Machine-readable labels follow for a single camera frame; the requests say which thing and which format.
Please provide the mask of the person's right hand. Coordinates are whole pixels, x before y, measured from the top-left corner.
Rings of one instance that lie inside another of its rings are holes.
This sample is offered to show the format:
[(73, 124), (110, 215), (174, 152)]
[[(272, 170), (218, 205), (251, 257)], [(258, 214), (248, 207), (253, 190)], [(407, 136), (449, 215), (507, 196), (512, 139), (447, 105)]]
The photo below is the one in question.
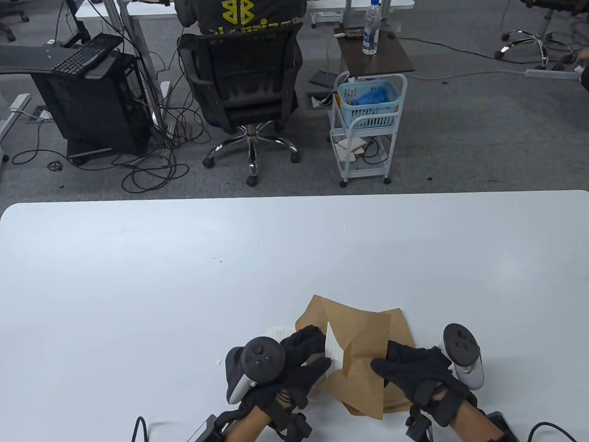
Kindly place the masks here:
[(370, 366), (385, 384), (399, 387), (413, 406), (446, 427), (464, 402), (478, 405), (471, 390), (453, 375), (450, 364), (439, 348), (413, 348), (389, 341), (387, 356), (375, 358)]

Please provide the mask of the person's left hand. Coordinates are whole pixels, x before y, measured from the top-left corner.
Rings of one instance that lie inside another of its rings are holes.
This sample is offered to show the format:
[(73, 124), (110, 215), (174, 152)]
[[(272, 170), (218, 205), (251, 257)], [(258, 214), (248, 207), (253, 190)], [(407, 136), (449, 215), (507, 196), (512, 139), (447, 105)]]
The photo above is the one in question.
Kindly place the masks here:
[(326, 336), (317, 326), (306, 326), (281, 341), (285, 353), (282, 372), (269, 383), (257, 384), (244, 396), (239, 410), (248, 414), (257, 407), (274, 415), (276, 406), (292, 411), (308, 405), (308, 395), (331, 367), (324, 356)]

